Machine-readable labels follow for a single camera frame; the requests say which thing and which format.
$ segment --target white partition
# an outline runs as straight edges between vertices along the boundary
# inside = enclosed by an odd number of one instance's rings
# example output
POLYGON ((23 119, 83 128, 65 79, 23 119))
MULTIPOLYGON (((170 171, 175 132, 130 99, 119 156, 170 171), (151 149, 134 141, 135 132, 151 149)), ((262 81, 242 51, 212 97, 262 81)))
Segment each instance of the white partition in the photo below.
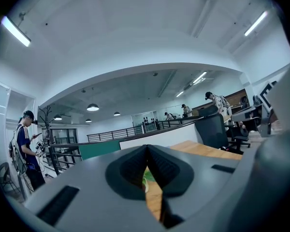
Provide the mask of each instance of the white partition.
POLYGON ((121 149, 127 149, 141 145, 160 145, 164 147, 169 147, 187 140, 201 144, 203 143, 194 124, 183 126, 178 129, 169 130, 148 137, 123 141, 120 142, 119 144, 121 149))

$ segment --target desk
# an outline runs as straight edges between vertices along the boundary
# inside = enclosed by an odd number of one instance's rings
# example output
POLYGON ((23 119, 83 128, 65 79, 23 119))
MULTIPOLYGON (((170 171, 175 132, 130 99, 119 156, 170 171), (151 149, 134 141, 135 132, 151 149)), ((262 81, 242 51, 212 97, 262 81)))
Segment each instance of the desk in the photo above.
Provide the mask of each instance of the desk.
POLYGON ((226 115, 223 117, 223 123, 228 122, 228 120, 231 118, 232 115, 226 115))
MULTIPOLYGON (((170 147, 171 149, 182 151, 185 153, 207 156, 207 157, 218 157, 226 159, 241 160, 242 155, 230 153, 227 151, 215 149, 209 146, 195 143, 193 141, 184 141, 180 144, 176 144, 170 147)), ((148 181, 149 191, 146 194, 146 202, 148 209, 152 212, 154 217, 159 220, 161 211, 162 201, 162 190, 156 182, 148 181)))

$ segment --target shirt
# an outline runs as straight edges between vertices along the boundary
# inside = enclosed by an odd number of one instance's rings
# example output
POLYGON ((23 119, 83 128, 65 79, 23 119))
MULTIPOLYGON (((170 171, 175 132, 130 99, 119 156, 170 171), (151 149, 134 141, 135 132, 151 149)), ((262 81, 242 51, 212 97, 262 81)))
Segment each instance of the shirt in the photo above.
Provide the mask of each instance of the shirt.
POLYGON ((230 104, 228 103, 228 101, 226 100, 226 98, 224 98, 223 96, 217 96, 217 95, 213 95, 213 104, 218 107, 218 112, 221 114, 222 112, 224 112, 225 109, 227 109, 230 104))
POLYGON ((184 114, 187 114, 188 117, 191 117, 192 110, 188 106, 186 106, 186 107, 184 107, 184 114))
POLYGON ((35 158, 35 156, 27 155, 21 149, 22 145, 26 145, 26 147, 30 149, 30 138, 29 138, 29 133, 26 126, 23 126, 22 128, 19 129, 18 136, 17 136, 17 144, 18 144, 18 148, 19 148, 19 152, 21 156, 28 164, 28 168, 35 169, 36 167, 39 167, 38 161, 35 158))
POLYGON ((171 120, 171 119, 174 119, 173 116, 172 116, 171 114, 168 114, 168 115, 166 116, 166 120, 171 120))

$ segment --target white shirt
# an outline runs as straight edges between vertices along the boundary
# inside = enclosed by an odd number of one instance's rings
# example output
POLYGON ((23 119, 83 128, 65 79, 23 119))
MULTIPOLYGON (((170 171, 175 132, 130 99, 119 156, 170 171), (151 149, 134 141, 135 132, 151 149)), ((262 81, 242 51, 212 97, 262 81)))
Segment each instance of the white shirt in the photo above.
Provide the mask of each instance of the white shirt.
POLYGON ((172 117, 171 114, 168 114, 168 115, 166 116, 166 120, 172 120, 172 119, 174 119, 174 118, 172 117))
POLYGON ((186 106, 184 107, 184 114, 187 114, 188 117, 192 117, 192 110, 186 106))

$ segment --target backpack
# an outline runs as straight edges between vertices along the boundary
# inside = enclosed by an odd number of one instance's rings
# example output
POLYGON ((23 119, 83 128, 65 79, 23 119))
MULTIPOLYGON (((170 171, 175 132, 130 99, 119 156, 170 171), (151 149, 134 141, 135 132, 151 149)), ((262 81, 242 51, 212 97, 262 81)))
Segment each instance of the backpack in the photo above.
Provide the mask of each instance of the backpack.
POLYGON ((170 114, 172 117, 173 117, 173 119, 176 119, 176 116, 173 116, 173 114, 170 114))
POLYGON ((21 175, 25 174, 27 170, 26 161, 23 159, 17 143, 18 133, 22 127, 24 126, 20 126, 14 131, 13 138, 9 143, 9 155, 12 157, 13 165, 17 171, 17 174, 21 175))

